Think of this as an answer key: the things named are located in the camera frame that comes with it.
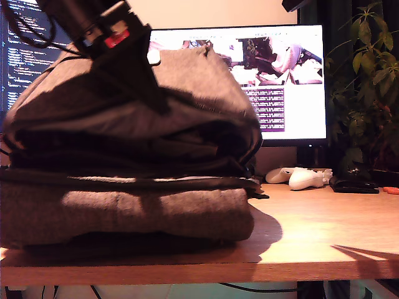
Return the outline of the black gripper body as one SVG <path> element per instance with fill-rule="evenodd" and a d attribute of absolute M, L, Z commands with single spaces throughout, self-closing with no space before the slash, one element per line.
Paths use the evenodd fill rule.
<path fill-rule="evenodd" d="M 74 1 L 74 39 L 124 39 L 151 34 L 127 1 Z"/>

